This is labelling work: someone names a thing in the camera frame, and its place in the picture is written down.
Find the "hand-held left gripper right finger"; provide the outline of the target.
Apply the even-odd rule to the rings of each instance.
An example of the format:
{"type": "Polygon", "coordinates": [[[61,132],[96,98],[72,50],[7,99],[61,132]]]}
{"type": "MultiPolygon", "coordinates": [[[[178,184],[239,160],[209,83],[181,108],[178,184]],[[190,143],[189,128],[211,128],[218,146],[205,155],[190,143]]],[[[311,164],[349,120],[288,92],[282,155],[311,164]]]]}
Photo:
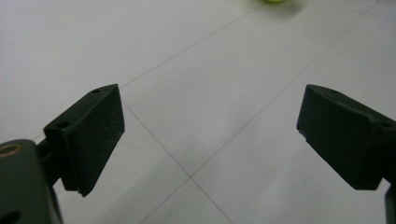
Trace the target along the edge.
{"type": "Polygon", "coordinates": [[[396,120],[343,93],[305,87],[297,130],[353,189],[396,185],[396,120]]]}

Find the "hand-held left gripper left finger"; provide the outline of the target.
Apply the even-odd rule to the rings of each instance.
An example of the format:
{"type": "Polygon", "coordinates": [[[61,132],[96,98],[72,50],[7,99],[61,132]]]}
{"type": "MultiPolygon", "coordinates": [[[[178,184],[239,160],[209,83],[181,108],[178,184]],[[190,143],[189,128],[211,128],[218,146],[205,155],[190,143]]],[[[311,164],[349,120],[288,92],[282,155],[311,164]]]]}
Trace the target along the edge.
{"type": "Polygon", "coordinates": [[[44,128],[39,144],[46,178],[87,196],[125,131],[116,84],[89,91],[44,128]]]}

